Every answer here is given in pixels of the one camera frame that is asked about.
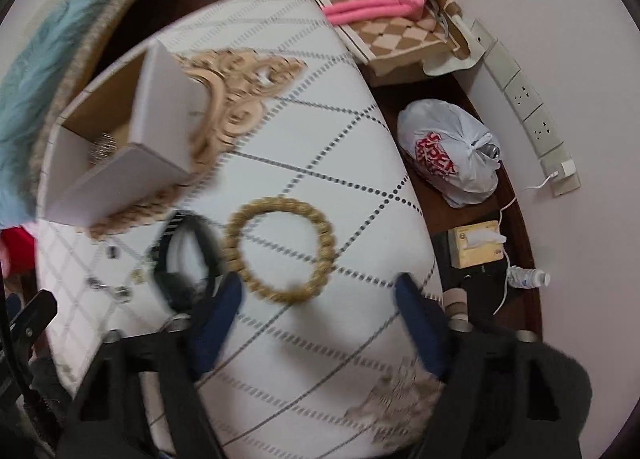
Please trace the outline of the silver sparkly jewelry piece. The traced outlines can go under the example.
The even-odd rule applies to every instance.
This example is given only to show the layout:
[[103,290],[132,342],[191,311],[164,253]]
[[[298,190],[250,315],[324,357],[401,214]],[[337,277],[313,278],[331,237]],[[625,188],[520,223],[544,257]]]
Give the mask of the silver sparkly jewelry piece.
[[109,134],[102,133],[95,141],[93,141],[92,147],[89,150],[89,162],[91,165],[96,166],[103,161],[110,159],[111,156],[117,152],[119,148],[117,139]]

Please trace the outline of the cardboard tube roll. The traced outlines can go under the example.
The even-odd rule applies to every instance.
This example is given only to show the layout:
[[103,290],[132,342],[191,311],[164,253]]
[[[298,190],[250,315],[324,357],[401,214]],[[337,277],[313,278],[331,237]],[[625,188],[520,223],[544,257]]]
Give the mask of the cardboard tube roll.
[[442,292],[442,306],[450,319],[469,320],[468,294],[465,289],[454,288]]

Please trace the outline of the red blanket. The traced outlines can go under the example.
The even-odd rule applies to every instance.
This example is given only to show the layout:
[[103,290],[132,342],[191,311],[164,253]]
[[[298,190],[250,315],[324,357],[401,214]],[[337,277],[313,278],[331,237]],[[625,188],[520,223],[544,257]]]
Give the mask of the red blanket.
[[2,229],[2,276],[26,275],[36,268],[36,228],[33,223]]

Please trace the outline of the yellow tissue box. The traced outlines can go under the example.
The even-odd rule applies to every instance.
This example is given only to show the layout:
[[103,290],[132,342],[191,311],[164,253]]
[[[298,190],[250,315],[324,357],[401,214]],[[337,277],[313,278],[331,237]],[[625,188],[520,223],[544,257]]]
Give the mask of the yellow tissue box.
[[496,220],[459,226],[447,234],[451,265],[464,269],[503,259],[506,237]]

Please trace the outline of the clear plastic water bottle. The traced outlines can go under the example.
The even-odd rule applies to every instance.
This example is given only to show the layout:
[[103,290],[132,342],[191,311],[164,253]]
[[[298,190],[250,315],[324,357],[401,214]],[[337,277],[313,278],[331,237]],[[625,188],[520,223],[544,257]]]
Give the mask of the clear plastic water bottle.
[[516,289],[538,289],[550,285],[551,276],[541,269],[510,266],[506,272],[508,285]]

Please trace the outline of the white plastic bag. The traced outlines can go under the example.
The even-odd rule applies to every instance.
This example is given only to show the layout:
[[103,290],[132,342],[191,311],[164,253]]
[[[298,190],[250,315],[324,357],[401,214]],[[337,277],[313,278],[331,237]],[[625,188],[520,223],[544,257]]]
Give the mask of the white plastic bag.
[[423,99],[398,115],[402,154],[451,208],[487,200],[497,189],[501,148],[482,122],[455,104]]

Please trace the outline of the white cardboard box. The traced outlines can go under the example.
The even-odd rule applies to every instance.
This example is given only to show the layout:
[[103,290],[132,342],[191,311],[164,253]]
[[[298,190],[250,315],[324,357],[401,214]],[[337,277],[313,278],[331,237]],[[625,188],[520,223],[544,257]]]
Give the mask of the white cardboard box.
[[189,136],[208,101],[154,41],[70,104],[44,164],[40,215],[90,227],[191,170]]

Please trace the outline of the white charger plug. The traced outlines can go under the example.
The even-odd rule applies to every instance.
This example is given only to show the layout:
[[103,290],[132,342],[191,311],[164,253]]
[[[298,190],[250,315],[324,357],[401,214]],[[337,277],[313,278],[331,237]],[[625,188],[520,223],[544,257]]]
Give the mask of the white charger plug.
[[573,159],[562,161],[558,166],[558,175],[556,178],[564,180],[574,176],[577,173],[577,167]]

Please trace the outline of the bed with patterned mattress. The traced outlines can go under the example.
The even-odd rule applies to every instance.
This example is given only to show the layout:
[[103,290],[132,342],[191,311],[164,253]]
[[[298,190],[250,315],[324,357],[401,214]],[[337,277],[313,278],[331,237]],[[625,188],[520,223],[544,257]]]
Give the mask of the bed with patterned mattress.
[[73,0],[65,11],[70,24],[59,36],[67,42],[62,66],[53,73],[42,105],[37,136],[29,153],[29,189],[38,191],[52,127],[89,82],[114,29],[135,0]]

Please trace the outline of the light blue duvet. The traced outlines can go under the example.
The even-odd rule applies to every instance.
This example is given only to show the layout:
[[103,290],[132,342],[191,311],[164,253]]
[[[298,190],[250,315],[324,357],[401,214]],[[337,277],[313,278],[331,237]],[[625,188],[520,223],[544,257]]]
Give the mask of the light blue duvet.
[[42,105],[62,66],[67,42],[59,36],[70,24],[61,0],[44,18],[1,81],[1,227],[36,218],[37,193],[29,189],[29,153],[37,136]]

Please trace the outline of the brown checkered folded blanket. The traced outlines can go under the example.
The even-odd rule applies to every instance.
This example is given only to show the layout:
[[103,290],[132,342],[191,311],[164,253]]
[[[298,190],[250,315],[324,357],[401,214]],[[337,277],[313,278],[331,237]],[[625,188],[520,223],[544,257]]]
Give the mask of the brown checkered folded blanket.
[[[316,2],[322,8],[346,0]],[[371,85],[471,69],[485,52],[456,0],[427,0],[419,20],[377,18],[336,26],[334,31],[367,68]]]

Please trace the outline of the white wall power strip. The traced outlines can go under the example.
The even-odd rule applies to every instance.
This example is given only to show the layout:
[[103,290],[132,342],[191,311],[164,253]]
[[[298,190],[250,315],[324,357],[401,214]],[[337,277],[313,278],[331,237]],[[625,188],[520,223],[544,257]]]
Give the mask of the white wall power strip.
[[480,20],[475,19],[472,22],[471,33],[474,40],[484,49],[484,67],[524,128],[544,171],[546,180],[542,185],[537,185],[536,189],[549,185],[554,197],[579,189],[578,171],[574,176],[564,180],[556,178],[559,164],[573,157],[564,147],[549,110],[525,72]]

